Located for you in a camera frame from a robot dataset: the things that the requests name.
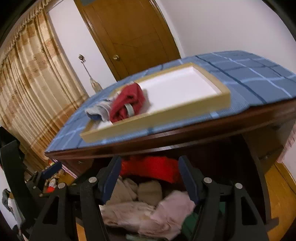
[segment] brown door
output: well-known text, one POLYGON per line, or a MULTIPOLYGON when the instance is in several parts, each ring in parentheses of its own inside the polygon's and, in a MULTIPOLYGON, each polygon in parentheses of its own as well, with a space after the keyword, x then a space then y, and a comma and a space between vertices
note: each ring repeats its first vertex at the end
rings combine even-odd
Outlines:
POLYGON ((116 80, 180 58, 154 0, 75 0, 116 80))

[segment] red towel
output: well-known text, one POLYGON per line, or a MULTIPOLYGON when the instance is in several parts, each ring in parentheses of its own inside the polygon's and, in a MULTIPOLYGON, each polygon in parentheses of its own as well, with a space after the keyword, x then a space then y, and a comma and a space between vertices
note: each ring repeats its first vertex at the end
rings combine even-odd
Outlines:
POLYGON ((144 101, 145 97, 143 91, 137 83, 127 85, 112 103, 110 121, 114 123, 128 118, 128 112, 124 106, 125 104, 131 104, 135 115, 139 114, 144 101))
POLYGON ((178 161, 165 156, 131 156, 121 161, 120 176, 137 175, 177 183, 181 180, 178 161))

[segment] brass door knob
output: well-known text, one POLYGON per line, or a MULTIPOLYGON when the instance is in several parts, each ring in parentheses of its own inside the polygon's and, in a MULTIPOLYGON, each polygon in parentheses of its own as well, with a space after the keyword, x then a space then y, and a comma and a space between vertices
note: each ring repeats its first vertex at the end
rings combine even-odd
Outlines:
POLYGON ((115 54, 113 55, 113 59, 119 61, 120 57, 117 54, 115 54))

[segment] door frame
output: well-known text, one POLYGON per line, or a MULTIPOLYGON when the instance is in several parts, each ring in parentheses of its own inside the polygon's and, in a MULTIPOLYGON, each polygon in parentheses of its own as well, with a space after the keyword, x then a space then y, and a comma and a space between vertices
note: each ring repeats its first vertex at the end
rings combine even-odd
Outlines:
MULTIPOLYGON (((156 1, 155 0, 148 0, 148 1, 150 2, 150 4, 152 5, 154 11, 156 12, 156 14, 157 14, 157 16, 158 16, 158 18, 159 18, 159 20, 161 22, 162 27, 164 28, 167 36, 169 37, 169 40, 170 40, 171 44, 176 47, 176 54, 178 54, 180 56, 180 53, 179 53, 179 50, 177 48, 174 37, 173 37, 173 35, 172 35, 172 33, 171 33, 171 31, 170 31, 170 29, 168 27, 168 24, 167 24, 163 14, 162 14, 162 12, 160 11, 156 1)), ((90 22, 89 18, 87 17, 85 11, 83 10, 83 6, 82 6, 80 0, 74 0, 74 2, 75 2, 76 6, 77 6, 77 8, 78 8, 78 10, 80 12, 80 15, 83 18, 83 21, 85 22, 89 32, 91 33, 91 36, 93 37, 96 45, 98 46, 100 52, 102 53, 102 55, 103 55, 107 65, 108 65, 108 67, 110 68, 112 74, 114 75, 114 78, 116 79, 116 81, 121 80, 115 66, 113 65, 110 57, 108 56, 107 51, 105 50, 105 48, 103 46, 103 43, 101 42, 99 36, 96 34, 93 26, 91 25, 91 22, 90 22)))

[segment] blue fabric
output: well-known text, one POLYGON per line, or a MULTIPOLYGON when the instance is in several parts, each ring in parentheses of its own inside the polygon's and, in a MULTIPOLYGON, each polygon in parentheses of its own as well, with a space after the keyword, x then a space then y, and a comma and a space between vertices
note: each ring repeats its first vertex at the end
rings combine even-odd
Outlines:
POLYGON ((224 51, 186 57, 128 76, 87 99, 55 136, 46 152, 121 142, 198 122, 235 115, 250 106, 264 105, 295 97, 296 75, 258 55, 245 51, 224 51), (229 88, 231 91, 230 108, 93 143, 86 143, 80 138, 79 134, 89 121, 84 112, 86 107, 105 99, 113 90, 130 81, 188 62, 203 67, 229 88))

